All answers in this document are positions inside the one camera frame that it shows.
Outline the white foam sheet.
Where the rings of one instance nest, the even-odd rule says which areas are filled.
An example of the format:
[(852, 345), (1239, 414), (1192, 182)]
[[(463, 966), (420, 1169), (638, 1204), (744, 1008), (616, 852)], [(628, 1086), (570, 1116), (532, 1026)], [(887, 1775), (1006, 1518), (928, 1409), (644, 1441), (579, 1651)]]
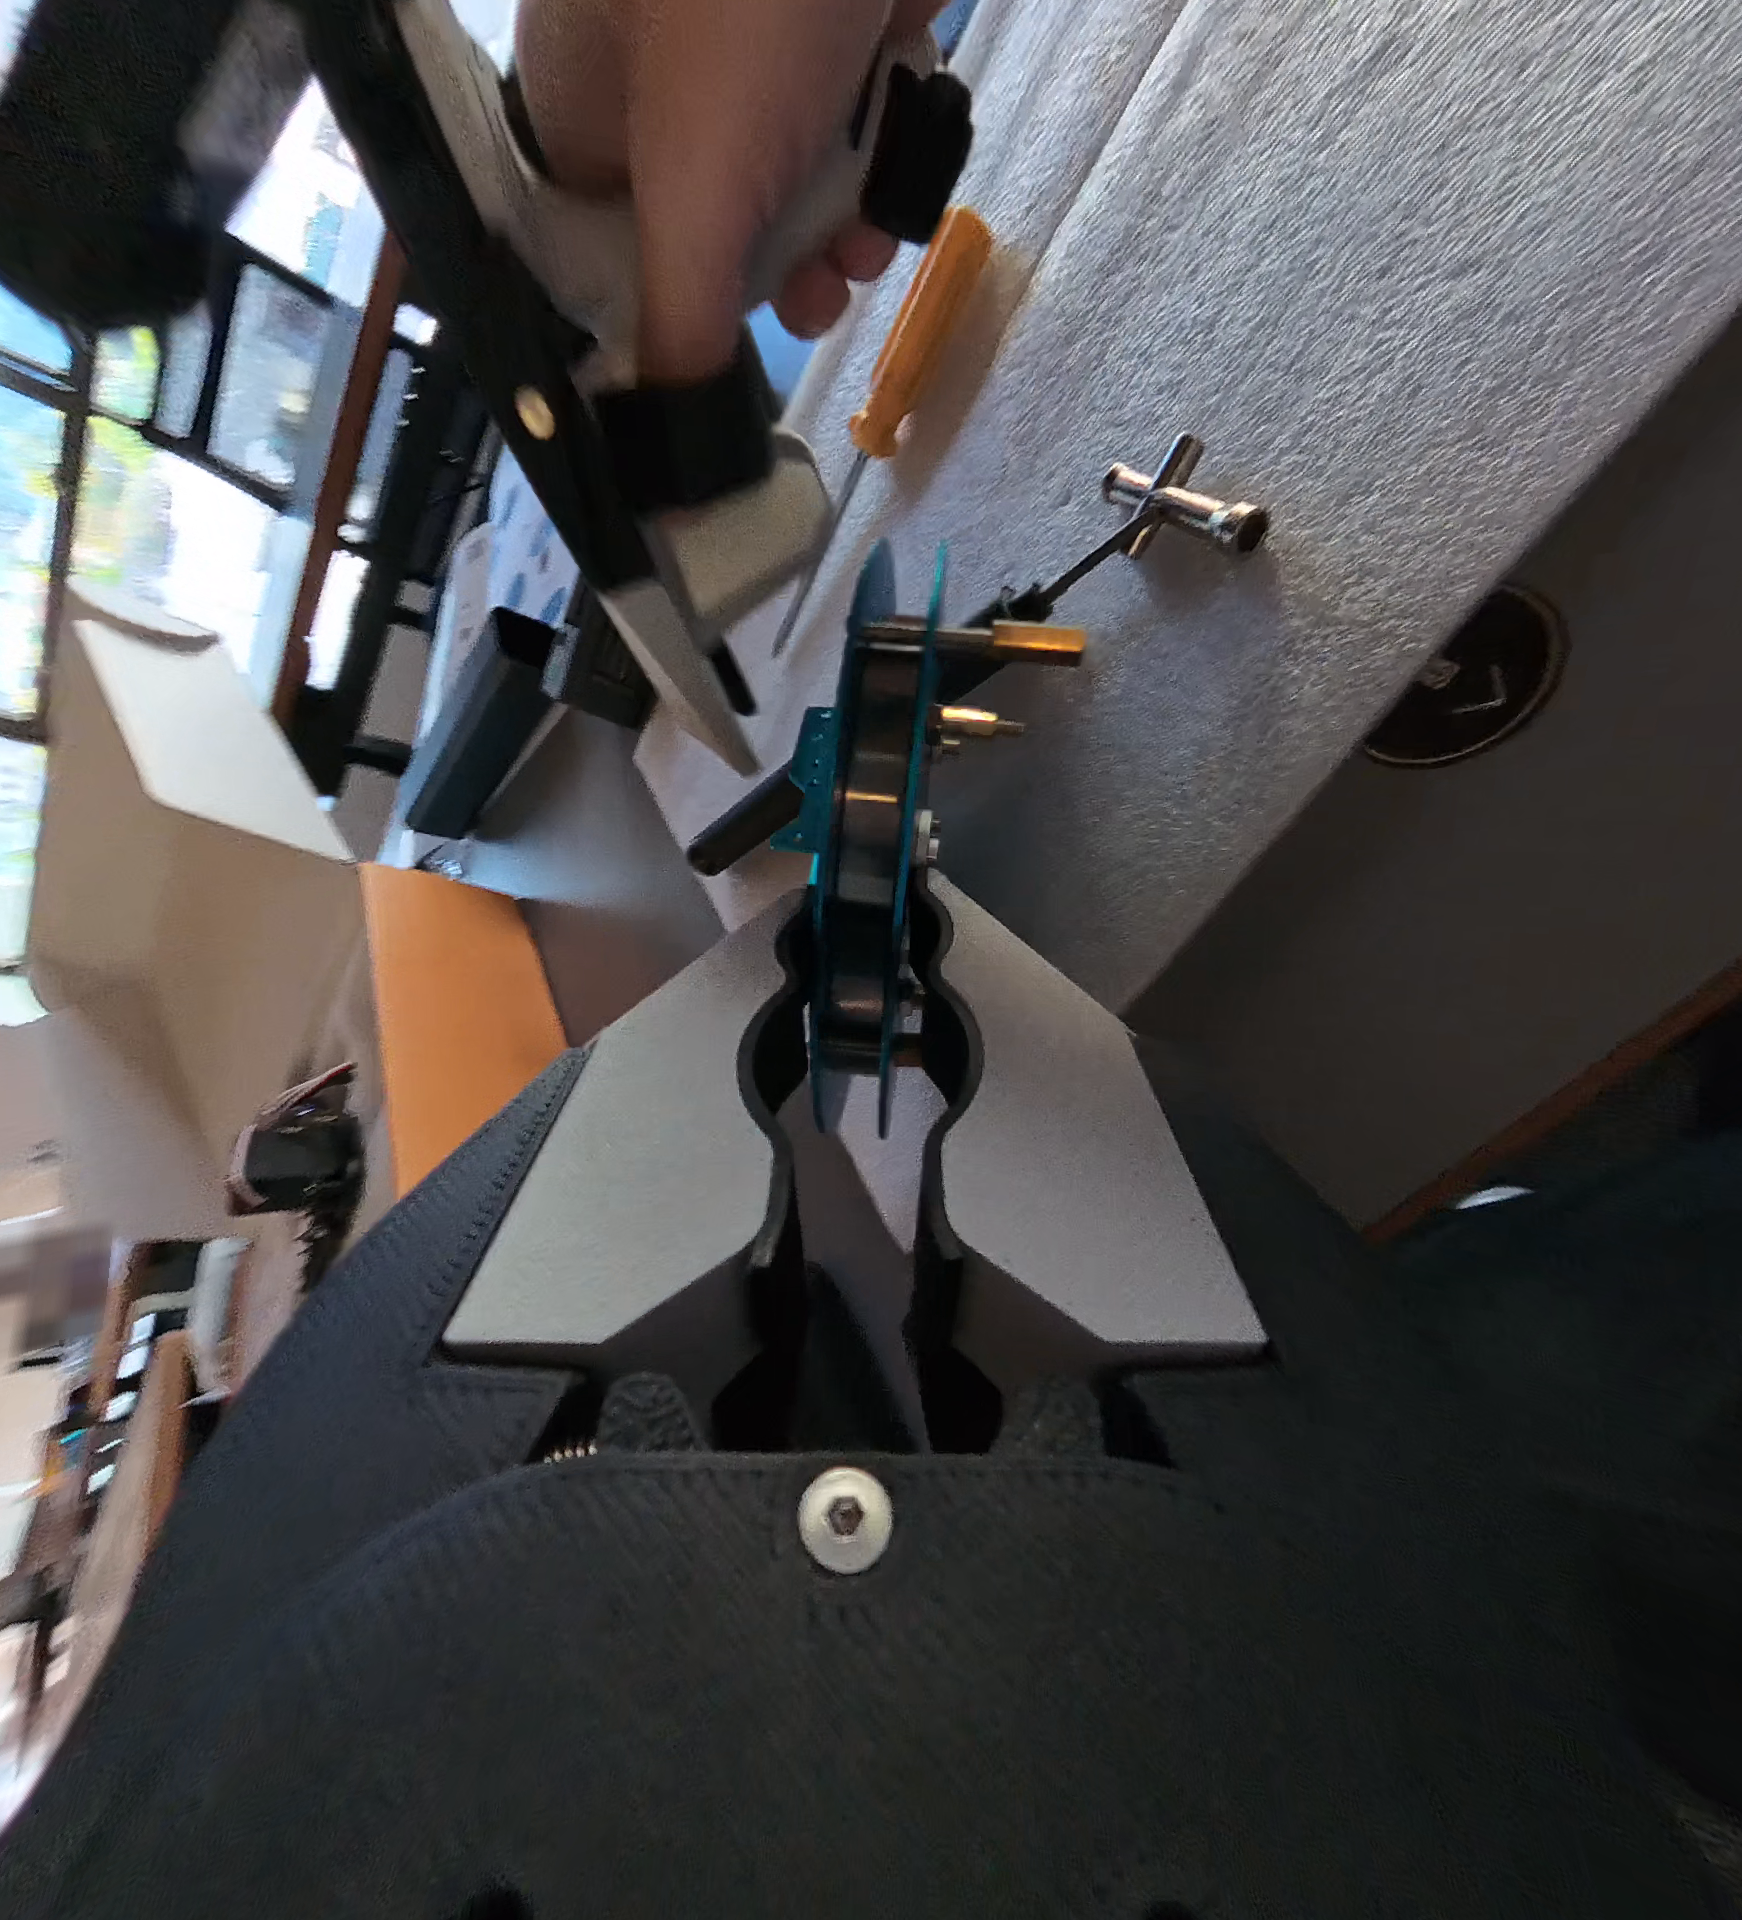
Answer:
[(875, 542), (967, 619), (1195, 433), (1262, 550), (1104, 564), (932, 786), (949, 878), (1127, 1006), (1740, 312), (1742, 3), (980, 5), (956, 69), (980, 293), (786, 654), (776, 605), (731, 651), (771, 774)]

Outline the printed instruction sheet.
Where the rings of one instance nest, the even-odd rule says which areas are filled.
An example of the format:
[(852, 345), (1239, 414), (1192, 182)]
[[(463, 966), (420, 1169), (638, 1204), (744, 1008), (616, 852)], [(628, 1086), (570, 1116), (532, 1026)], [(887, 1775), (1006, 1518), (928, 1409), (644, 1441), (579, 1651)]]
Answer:
[(460, 503), (452, 544), (434, 590), (429, 635), (447, 635), (455, 605), (473, 622), (488, 610), (520, 612), (548, 626), (572, 619), (579, 567), (512, 452), (493, 433), (480, 452), (478, 484)]

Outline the yellow-handled screwdriver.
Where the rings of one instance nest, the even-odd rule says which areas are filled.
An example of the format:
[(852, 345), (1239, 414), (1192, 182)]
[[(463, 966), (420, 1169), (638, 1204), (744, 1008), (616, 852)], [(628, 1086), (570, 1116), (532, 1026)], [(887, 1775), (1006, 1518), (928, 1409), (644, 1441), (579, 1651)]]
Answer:
[(866, 396), (849, 419), (849, 441), (858, 458), (844, 488), (826, 495), (821, 539), (802, 562), (800, 586), (775, 632), (771, 661), (782, 661), (786, 654), (866, 470), (890, 461), (904, 444), (908, 423), (929, 393), (992, 251), (994, 236), (980, 213), (970, 205), (947, 208), (890, 326)]

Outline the brown table with black frame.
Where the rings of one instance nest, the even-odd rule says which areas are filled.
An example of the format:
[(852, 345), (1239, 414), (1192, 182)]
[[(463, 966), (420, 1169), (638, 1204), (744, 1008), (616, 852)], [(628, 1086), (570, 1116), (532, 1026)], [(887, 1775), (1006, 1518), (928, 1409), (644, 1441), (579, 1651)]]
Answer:
[[(490, 414), (445, 324), (415, 339), (399, 322), (407, 265), (380, 243), (354, 353), (313, 493), (300, 589), (272, 708), (313, 793), (335, 800), (354, 772), (402, 778), (411, 747), (370, 727), (393, 641), (427, 644), (452, 536), (490, 480)], [(328, 683), (312, 641), (335, 564), (356, 564), (356, 596)]]

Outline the black rectangular case sleeve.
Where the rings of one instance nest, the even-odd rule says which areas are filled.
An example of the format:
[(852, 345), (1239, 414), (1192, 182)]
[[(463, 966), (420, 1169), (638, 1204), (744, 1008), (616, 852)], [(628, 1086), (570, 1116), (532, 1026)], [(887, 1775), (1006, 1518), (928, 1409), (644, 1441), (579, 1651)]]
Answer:
[(553, 710), (548, 670), (563, 622), (492, 610), (458, 666), (438, 719), (399, 784), (403, 829), (460, 842), (511, 777)]

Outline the metal cross wrench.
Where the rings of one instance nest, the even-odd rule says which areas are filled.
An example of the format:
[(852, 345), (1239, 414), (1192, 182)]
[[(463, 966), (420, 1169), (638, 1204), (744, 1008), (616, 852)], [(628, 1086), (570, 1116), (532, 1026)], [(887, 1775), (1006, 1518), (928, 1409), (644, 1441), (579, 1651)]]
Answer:
[(1103, 497), (1125, 511), (1125, 555), (1139, 562), (1166, 532), (1186, 534), (1231, 556), (1254, 555), (1270, 530), (1267, 508), (1243, 500), (1198, 493), (1190, 477), (1203, 458), (1203, 441), (1179, 433), (1159, 463), (1144, 471), (1113, 463), (1103, 480)]

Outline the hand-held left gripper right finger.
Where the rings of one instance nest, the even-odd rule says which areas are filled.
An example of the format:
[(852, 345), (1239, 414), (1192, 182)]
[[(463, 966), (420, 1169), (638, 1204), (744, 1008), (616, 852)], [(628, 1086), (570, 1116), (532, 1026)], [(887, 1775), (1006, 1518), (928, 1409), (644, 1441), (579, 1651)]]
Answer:
[(933, 1453), (1046, 1381), (1254, 1362), (1268, 1334), (1129, 1027), (929, 878), (924, 1138), (904, 1343)]

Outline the orange cardboard box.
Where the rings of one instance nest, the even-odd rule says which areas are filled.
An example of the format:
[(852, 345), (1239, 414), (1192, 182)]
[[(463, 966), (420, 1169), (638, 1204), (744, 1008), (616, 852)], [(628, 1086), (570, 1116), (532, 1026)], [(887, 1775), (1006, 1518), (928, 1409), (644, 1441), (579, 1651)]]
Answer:
[(357, 864), (208, 632), (72, 590), (47, 733), (28, 977), (66, 1192), (118, 1236), (223, 1233), (242, 1134), (347, 1063), (399, 1198), (568, 1046), (520, 906)]

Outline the black framed window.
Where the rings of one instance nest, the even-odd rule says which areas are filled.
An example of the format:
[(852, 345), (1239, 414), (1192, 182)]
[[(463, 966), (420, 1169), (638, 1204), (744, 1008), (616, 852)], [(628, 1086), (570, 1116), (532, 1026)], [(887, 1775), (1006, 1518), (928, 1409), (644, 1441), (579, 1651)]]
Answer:
[(0, 285), (0, 973), (23, 964), (70, 586), (217, 635), (274, 690), (384, 222), (308, 87), (230, 222), (230, 293), (76, 335)]

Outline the blue round metal turntable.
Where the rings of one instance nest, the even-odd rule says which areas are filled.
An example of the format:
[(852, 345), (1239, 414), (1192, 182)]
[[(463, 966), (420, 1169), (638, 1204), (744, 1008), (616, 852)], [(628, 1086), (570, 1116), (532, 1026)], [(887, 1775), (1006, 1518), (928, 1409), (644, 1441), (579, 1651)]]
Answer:
[(887, 1138), (895, 1080), (924, 1043), (913, 908), (936, 860), (932, 768), (945, 749), (1024, 727), (941, 688), (949, 666), (1075, 664), (1083, 635), (1054, 626), (1061, 590), (1033, 589), (967, 622), (943, 616), (939, 550), (922, 615), (897, 607), (880, 544), (860, 570), (832, 701), (808, 710), (788, 778), (800, 809), (768, 843), (810, 860), (804, 971), (811, 1104), (836, 1131), (852, 1084), (875, 1090)]

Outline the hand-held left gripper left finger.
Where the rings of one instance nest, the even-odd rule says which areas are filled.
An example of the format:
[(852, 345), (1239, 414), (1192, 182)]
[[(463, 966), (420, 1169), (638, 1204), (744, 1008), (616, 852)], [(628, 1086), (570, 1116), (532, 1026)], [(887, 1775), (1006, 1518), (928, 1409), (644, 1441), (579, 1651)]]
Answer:
[(811, 1282), (782, 1112), (810, 1080), (794, 889), (607, 1027), (443, 1330), (480, 1362), (666, 1377), (717, 1444), (794, 1426)]

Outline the person's jeans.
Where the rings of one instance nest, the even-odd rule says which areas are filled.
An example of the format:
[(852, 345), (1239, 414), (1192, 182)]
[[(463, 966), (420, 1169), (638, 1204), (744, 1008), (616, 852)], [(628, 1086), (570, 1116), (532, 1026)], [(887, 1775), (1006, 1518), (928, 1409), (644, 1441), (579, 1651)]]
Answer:
[(1742, 1827), (1742, 1004), (1690, 1116), (1397, 1240), (1385, 1267), (1581, 1528), (1652, 1757)]

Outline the person's right hand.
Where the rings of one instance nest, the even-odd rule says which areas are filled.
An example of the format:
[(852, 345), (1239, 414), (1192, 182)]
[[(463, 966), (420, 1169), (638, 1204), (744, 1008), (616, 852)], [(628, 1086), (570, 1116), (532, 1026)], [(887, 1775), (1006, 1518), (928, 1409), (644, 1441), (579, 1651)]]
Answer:
[(563, 187), (628, 197), (640, 384), (725, 370), (752, 308), (748, 259), (856, 109), (887, 36), (933, 3), (527, 3), (525, 109)]

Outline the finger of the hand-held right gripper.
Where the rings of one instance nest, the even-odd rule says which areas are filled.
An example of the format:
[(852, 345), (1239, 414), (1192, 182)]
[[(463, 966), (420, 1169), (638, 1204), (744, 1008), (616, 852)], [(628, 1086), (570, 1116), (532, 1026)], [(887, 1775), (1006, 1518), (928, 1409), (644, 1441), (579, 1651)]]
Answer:
[(759, 777), (762, 768), (743, 720), (666, 586), (646, 579), (611, 589), (605, 610), (673, 723), (732, 774)]

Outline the black screwdriver bit case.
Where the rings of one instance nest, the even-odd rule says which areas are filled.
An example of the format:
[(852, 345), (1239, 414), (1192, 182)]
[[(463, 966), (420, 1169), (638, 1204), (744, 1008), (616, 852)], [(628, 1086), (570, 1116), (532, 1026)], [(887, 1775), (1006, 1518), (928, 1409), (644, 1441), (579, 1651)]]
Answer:
[(556, 708), (588, 715), (625, 733), (643, 733), (657, 697), (588, 585), (579, 582), (551, 625), (542, 692)]

